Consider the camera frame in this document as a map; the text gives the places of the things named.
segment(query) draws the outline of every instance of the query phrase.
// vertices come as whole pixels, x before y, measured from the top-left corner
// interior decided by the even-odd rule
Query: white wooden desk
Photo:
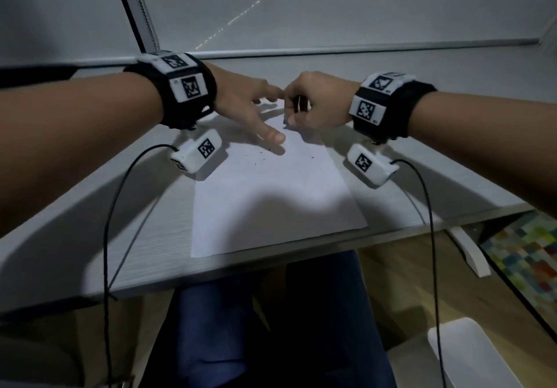
[[[439,89],[557,102],[557,62],[535,47],[358,53],[215,61],[239,73],[287,85],[303,70],[361,80],[375,70],[402,70]],[[77,76],[110,72],[81,70]],[[145,148],[172,143],[179,132],[158,125],[49,207],[0,240],[0,314],[6,319],[78,307],[102,293],[102,229],[122,173]],[[155,152],[127,181],[111,223],[109,275],[116,297],[221,277],[232,272],[315,257],[428,231],[416,176],[401,168],[372,190],[344,164],[358,138],[348,127],[323,133],[368,228],[244,250],[190,257],[195,181]],[[395,158],[410,159],[431,193],[438,229],[525,211],[516,196],[413,139],[392,143]]]

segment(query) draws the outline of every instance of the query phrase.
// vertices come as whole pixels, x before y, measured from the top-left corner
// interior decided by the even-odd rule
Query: hand
[[[284,91],[263,79],[223,70],[205,63],[217,81],[217,99],[214,110],[220,115],[243,124],[247,130],[273,145],[282,145],[286,136],[265,124],[254,104],[266,98],[269,102],[284,99]]]
[[[291,127],[338,127],[350,122],[352,98],[361,82],[344,80],[319,71],[304,71],[285,89],[284,114]],[[310,112],[294,112],[294,98],[305,96]]]

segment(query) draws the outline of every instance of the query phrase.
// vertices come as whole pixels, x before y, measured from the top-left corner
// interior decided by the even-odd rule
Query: black cable
[[[105,353],[106,353],[106,367],[108,370],[108,388],[112,387],[112,358],[110,356],[110,337],[108,336],[108,297],[110,293],[108,292],[108,229],[110,227],[110,219],[112,218],[112,214],[114,212],[114,206],[116,205],[116,200],[118,200],[118,196],[122,191],[122,187],[128,178],[131,169],[138,163],[139,159],[141,159],[147,152],[152,151],[153,149],[158,149],[159,147],[170,147],[174,152],[178,152],[178,148],[172,145],[155,145],[151,146],[148,149],[145,149],[143,152],[136,157],[136,159],[131,163],[128,170],[124,174],[122,181],[118,185],[116,189],[116,193],[112,200],[112,204],[110,205],[110,209],[108,211],[108,216],[106,217],[106,224],[104,229],[104,234],[102,236],[102,267],[104,273],[104,339],[105,339]]]
[[[395,159],[391,164],[397,162],[405,163],[411,167],[422,183],[423,192],[426,195],[427,209],[429,212],[429,231],[431,233],[431,248],[433,260],[433,299],[435,301],[435,330],[437,331],[437,354],[439,356],[439,365],[441,367],[441,379],[443,381],[443,388],[447,388],[447,381],[445,380],[445,369],[443,366],[443,354],[441,352],[441,331],[439,329],[439,298],[437,293],[437,249],[435,248],[435,235],[433,233],[433,211],[431,209],[431,202],[429,201],[429,194],[427,192],[426,183],[417,168],[405,159]]]

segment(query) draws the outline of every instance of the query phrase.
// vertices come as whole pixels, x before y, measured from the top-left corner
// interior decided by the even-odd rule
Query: paper
[[[334,162],[313,132],[285,129],[283,110],[262,115],[286,134],[279,156],[238,124],[215,117],[228,157],[204,181],[193,204],[194,258],[317,237],[367,226]]]

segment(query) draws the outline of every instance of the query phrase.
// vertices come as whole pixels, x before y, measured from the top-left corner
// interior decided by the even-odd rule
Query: black and white square marker
[[[177,169],[181,169],[182,171],[187,172],[187,169],[185,169],[185,166],[183,166],[180,161],[175,160],[175,159],[171,159],[171,161],[174,162],[174,165],[176,165]]]
[[[392,82],[393,82],[393,79],[380,75],[379,77],[377,77],[375,80],[373,80],[371,82],[369,87],[372,88],[372,89],[379,90],[379,91],[384,91],[386,89],[386,87],[389,84],[391,84]]]
[[[182,86],[184,86],[185,95],[188,99],[201,95],[199,85],[195,76],[185,77],[182,79]]]
[[[207,159],[209,155],[214,152],[214,146],[209,139],[205,139],[205,141],[201,143],[197,150],[199,150],[203,157]]]
[[[178,55],[163,56],[163,57],[161,57],[161,59],[164,62],[166,62],[169,67],[171,67],[173,69],[188,66],[188,64],[182,58],[180,58]]]
[[[372,161],[369,160],[363,153],[360,153],[358,159],[356,160],[356,166],[366,172],[371,165]]]
[[[406,75],[405,73],[395,73],[394,71],[391,71],[390,73],[385,73],[383,75],[387,75],[389,77],[402,77],[403,75]]]
[[[356,111],[356,115],[365,119],[366,121],[371,121],[374,108],[375,105],[373,103],[369,103],[366,102],[365,100],[361,100],[360,104],[358,105],[358,110]]]

